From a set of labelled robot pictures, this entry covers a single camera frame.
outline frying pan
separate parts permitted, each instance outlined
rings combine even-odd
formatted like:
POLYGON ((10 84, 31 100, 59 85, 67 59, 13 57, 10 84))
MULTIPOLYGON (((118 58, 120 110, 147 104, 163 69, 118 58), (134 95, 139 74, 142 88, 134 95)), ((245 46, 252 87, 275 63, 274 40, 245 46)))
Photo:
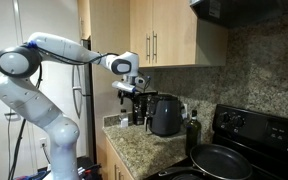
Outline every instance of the frying pan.
POLYGON ((251 164, 238 152, 216 144, 200 144, 191 149, 194 167, 171 167, 159 172, 167 176, 182 171, 197 171, 221 180, 245 180, 253 171, 251 164))

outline cabinet door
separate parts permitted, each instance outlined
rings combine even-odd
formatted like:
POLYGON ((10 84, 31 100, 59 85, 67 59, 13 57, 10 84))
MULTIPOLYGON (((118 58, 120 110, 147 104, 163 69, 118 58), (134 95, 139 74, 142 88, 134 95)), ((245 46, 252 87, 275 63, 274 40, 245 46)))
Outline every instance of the cabinet door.
POLYGON ((195 64, 197 16, 189 1, 154 0, 153 66, 195 64))
POLYGON ((106 139, 106 151, 108 179, 133 180, 132 175, 129 173, 108 139, 106 139))
POLYGON ((152 0, 130 1, 131 51, 139 55, 140 67, 151 67, 152 0))

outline wooden cabinet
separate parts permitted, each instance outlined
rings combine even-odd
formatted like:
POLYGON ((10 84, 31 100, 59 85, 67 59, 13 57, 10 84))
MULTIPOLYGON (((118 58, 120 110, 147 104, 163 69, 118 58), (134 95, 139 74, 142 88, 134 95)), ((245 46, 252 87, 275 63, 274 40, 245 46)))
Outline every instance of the wooden cabinet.
POLYGON ((198 21, 183 0, 131 0, 131 51, 140 67, 225 65, 227 29, 198 21))
POLYGON ((107 172, 109 180, 133 180, 132 175, 106 138, 107 172))

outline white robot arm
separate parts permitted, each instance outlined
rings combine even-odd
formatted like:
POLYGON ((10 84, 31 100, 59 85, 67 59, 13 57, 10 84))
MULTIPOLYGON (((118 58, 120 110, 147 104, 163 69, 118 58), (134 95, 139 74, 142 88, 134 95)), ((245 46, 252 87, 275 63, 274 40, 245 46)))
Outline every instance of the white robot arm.
POLYGON ((117 75, 123 82, 113 87, 134 93, 138 77, 138 55, 100 54, 71 40, 46 33, 34 33, 27 44, 0 51, 0 99, 26 120, 43 129, 50 137, 52 171, 47 179, 79 179, 76 164, 78 126, 30 81, 40 63, 51 60, 72 65, 95 63, 117 75))

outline kitchen counter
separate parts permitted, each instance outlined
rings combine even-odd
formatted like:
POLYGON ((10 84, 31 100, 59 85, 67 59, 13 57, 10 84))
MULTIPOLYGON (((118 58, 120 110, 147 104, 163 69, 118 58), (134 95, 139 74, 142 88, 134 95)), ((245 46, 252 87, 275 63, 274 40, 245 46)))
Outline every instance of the kitchen counter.
POLYGON ((173 136, 159 137, 144 125, 120 128, 118 117, 104 118, 106 136, 134 179, 144 179, 186 158, 184 128, 173 136))

